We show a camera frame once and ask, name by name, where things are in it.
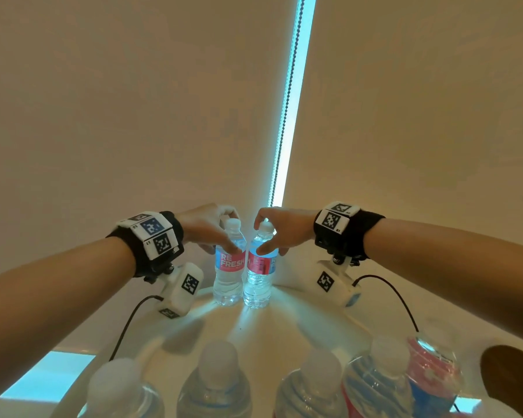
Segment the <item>person's left forearm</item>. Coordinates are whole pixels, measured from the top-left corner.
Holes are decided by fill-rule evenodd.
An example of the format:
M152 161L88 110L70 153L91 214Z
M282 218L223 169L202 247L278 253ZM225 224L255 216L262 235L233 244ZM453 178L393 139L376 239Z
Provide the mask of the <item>person's left forearm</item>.
M134 273L130 248L108 237L0 274L0 395Z

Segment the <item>dark brown wooden chair back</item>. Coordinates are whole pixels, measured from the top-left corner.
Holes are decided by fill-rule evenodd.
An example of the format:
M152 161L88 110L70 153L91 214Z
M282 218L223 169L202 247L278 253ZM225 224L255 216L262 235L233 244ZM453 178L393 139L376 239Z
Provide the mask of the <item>dark brown wooden chair back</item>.
M523 351L508 345L487 348L480 372L488 395L523 416Z

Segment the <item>person's right hand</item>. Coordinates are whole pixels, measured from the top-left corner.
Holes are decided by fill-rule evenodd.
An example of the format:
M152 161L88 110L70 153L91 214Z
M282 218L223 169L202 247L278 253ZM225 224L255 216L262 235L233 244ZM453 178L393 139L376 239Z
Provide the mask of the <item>person's right hand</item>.
M254 229L258 230L267 219L275 229L273 237L284 239L284 255L290 248L314 239L314 220L319 210L301 210L282 207L261 208L255 218Z

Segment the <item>person's right forearm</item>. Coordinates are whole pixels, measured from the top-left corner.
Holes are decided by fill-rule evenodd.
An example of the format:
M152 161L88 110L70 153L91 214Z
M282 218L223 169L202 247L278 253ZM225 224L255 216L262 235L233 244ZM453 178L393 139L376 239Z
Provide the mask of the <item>person's right forearm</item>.
M383 268L523 339L523 245L383 218L363 247Z

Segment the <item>clear water bottle red label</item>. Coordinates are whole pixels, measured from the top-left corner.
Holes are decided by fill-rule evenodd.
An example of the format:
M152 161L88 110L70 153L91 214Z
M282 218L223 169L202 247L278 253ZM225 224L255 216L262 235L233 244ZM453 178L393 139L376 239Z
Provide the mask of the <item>clear water bottle red label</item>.
M77 418L165 418L165 407L158 390L143 379L140 364L118 358L93 374Z
M325 349L313 349L279 384L273 418L349 418L341 392L342 367Z
M249 244L243 300L244 304L252 309L266 307L271 298L278 250L275 249L266 255L258 255L257 248L271 240L274 234L274 226L265 219L260 223L257 234Z
M457 332L440 320L427 321L407 340L406 371L413 395L413 418L442 418L461 393L463 377L454 352Z
M251 418L250 384L235 346L226 340L207 344L183 384L176 418Z
M391 336L374 337L350 360L341 385L349 418L413 418L409 360L406 343Z
M230 254L222 247L216 246L213 294L216 303L223 307L231 307L238 303L243 295L247 241L241 232L241 221L237 218L229 218L226 221L225 232L230 241L240 249L240 253Z

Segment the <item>person's left hand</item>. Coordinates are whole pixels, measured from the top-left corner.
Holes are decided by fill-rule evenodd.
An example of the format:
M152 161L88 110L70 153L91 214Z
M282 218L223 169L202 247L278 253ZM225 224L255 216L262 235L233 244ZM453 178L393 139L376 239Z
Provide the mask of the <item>person's left hand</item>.
M183 243L196 244L210 255L215 254L213 241L218 238L229 238L223 229L223 218L239 219L235 207L216 203L178 212L174 216L182 226Z

